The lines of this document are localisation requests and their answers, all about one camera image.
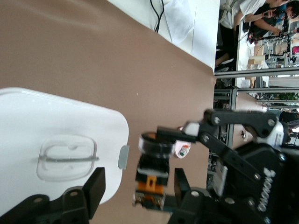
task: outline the orange component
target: orange component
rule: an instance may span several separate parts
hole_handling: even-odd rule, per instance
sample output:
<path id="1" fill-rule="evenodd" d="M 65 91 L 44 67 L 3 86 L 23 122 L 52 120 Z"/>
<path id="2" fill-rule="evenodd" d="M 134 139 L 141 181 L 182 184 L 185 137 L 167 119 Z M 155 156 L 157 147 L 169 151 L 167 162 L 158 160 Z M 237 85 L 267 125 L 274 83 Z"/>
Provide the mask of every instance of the orange component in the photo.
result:
<path id="1" fill-rule="evenodd" d="M 137 190 L 145 191 L 153 194 L 164 194 L 164 186 L 160 184 L 156 184 L 157 177 L 156 176 L 148 176 L 146 183 L 138 182 Z"/>

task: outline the white shirt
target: white shirt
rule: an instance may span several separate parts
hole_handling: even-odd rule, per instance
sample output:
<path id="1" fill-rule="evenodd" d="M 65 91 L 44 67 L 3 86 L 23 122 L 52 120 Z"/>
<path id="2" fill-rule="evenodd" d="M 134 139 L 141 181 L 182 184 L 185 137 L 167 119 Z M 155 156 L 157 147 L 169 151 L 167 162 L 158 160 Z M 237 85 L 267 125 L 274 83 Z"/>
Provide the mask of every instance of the white shirt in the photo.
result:
<path id="1" fill-rule="evenodd" d="M 232 11 L 228 11 L 221 25 L 228 29 L 234 26 L 234 16 L 241 10 L 243 17 L 248 14 L 254 14 L 259 7 L 265 4 L 266 0 L 238 0 L 232 7 Z"/>

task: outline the black cable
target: black cable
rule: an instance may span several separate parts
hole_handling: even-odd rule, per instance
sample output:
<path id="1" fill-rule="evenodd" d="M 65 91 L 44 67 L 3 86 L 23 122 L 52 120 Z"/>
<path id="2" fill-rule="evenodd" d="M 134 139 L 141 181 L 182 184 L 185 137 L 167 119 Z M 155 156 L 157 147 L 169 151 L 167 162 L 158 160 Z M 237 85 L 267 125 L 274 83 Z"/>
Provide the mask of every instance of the black cable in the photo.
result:
<path id="1" fill-rule="evenodd" d="M 156 15 L 157 15 L 157 17 L 158 17 L 158 20 L 159 20 L 159 18 L 160 18 L 160 17 L 159 17 L 159 14 L 157 13 L 157 11 L 156 11 L 156 9 L 155 9 L 152 0 L 150 0 L 150 4 L 151 4 L 151 7 L 153 8 L 153 10 L 155 11 L 155 13 L 156 13 Z"/>
<path id="2" fill-rule="evenodd" d="M 262 44 L 262 46 L 264 46 L 265 44 Z M 262 46 L 258 49 L 256 55 L 258 54 L 258 52 L 260 51 L 260 49 L 262 48 Z"/>
<path id="3" fill-rule="evenodd" d="M 237 47 L 237 45 L 238 45 L 238 43 L 242 40 L 242 39 L 244 39 L 244 37 L 246 37 L 247 36 L 247 34 L 244 34 L 244 36 L 234 45 L 234 47 L 233 48 L 235 48 L 235 47 Z"/>
<path id="4" fill-rule="evenodd" d="M 261 39 L 257 39 L 257 38 L 255 38 L 253 35 L 252 35 L 252 39 L 254 39 L 255 41 L 259 41 L 259 40 L 261 40 Z"/>
<path id="5" fill-rule="evenodd" d="M 157 33 L 159 32 L 160 21 L 161 21 L 162 15 L 164 13 L 164 2 L 163 2 L 163 0 L 161 0 L 161 3 L 162 3 L 162 12 L 161 12 L 160 17 L 158 19 L 158 24 L 157 24 L 157 27 L 156 27 L 156 30 L 155 30 Z"/>
<path id="6" fill-rule="evenodd" d="M 248 41 L 246 41 L 246 44 L 247 44 L 248 50 L 250 51 L 250 56 L 252 56 L 250 46 L 248 45 Z"/>
<path id="7" fill-rule="evenodd" d="M 159 28 L 160 28 L 160 21 L 161 21 L 162 15 L 163 15 L 163 13 L 164 13 L 164 2 L 163 2 L 163 0 L 161 0 L 161 2 L 162 2 L 162 7 L 163 7 L 163 9 L 162 9 L 161 14 L 159 15 L 158 12 L 156 11 L 154 5 L 153 5 L 152 0 L 150 0 L 151 7 L 152 7 L 153 10 L 155 11 L 155 13 L 156 13 L 156 15 L 157 15 L 157 18 L 158 18 L 157 26 L 156 26 L 156 28 L 154 29 L 154 31 L 157 32 L 157 33 L 158 33 L 158 31 L 159 31 Z"/>

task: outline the gray tab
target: gray tab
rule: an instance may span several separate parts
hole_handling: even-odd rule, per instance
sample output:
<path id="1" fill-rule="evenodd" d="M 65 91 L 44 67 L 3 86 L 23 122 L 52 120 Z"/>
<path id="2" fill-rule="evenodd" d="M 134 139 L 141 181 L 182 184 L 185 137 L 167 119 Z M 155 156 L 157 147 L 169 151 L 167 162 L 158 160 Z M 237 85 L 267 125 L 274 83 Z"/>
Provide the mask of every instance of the gray tab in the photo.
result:
<path id="1" fill-rule="evenodd" d="M 129 148 L 130 148 L 130 146 L 121 147 L 120 157 L 118 158 L 118 167 L 120 169 L 126 169 L 127 168 Z"/>

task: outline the bolt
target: bolt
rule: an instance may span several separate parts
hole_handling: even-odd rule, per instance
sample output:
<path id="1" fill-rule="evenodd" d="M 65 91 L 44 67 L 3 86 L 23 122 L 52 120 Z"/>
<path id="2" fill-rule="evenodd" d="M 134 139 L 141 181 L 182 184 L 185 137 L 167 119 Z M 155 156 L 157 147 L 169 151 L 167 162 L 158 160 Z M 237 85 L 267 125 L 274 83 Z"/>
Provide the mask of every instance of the bolt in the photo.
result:
<path id="1" fill-rule="evenodd" d="M 199 193 L 197 191 L 191 191 L 192 196 L 199 197 Z"/>
<path id="2" fill-rule="evenodd" d="M 228 204 L 234 204 L 235 203 L 235 201 L 230 197 L 227 197 L 226 199 L 224 199 L 224 201 Z"/>
<path id="3" fill-rule="evenodd" d="M 156 200 L 155 200 L 155 203 L 156 203 L 157 205 L 161 205 L 161 201 L 160 201 L 160 199 L 156 199 Z"/>
<path id="4" fill-rule="evenodd" d="M 266 217 L 266 218 L 264 219 L 264 221 L 265 221 L 266 224 L 271 224 L 271 220 L 270 220 L 268 217 Z"/>
<path id="5" fill-rule="evenodd" d="M 275 125 L 275 121 L 272 119 L 268 120 L 268 125 L 270 125 L 271 127 L 273 127 Z"/>
<path id="6" fill-rule="evenodd" d="M 204 142 L 208 142 L 210 138 L 207 135 L 202 136 Z"/>
<path id="7" fill-rule="evenodd" d="M 41 198 L 41 197 L 38 197 L 38 198 L 36 198 L 36 199 L 34 199 L 34 203 L 39 203 L 39 202 L 41 202 L 43 199 Z"/>
<path id="8" fill-rule="evenodd" d="M 248 200 L 248 204 L 249 204 L 250 207 L 254 207 L 255 206 L 255 203 L 254 203 L 254 201 L 252 199 Z"/>
<path id="9" fill-rule="evenodd" d="M 215 118 L 214 118 L 214 122 L 215 122 L 216 124 L 219 124 L 219 123 L 220 123 L 220 119 L 219 119 L 218 117 L 215 117 Z"/>
<path id="10" fill-rule="evenodd" d="M 286 161 L 286 156 L 282 153 L 280 153 L 279 155 L 279 159 L 282 161 L 282 162 L 285 162 Z"/>
<path id="11" fill-rule="evenodd" d="M 73 192 L 70 193 L 70 196 L 71 196 L 71 197 L 74 197 L 74 196 L 76 196 L 77 194 L 78 194 L 78 192 L 73 191 Z"/>
<path id="12" fill-rule="evenodd" d="M 254 178 L 259 181 L 261 179 L 261 176 L 259 174 L 254 174 Z"/>
<path id="13" fill-rule="evenodd" d="M 186 153 L 187 153 L 187 152 L 186 152 L 186 150 L 184 150 L 184 149 L 181 149 L 181 150 L 179 151 L 179 155 L 181 155 L 181 156 L 184 156 Z"/>

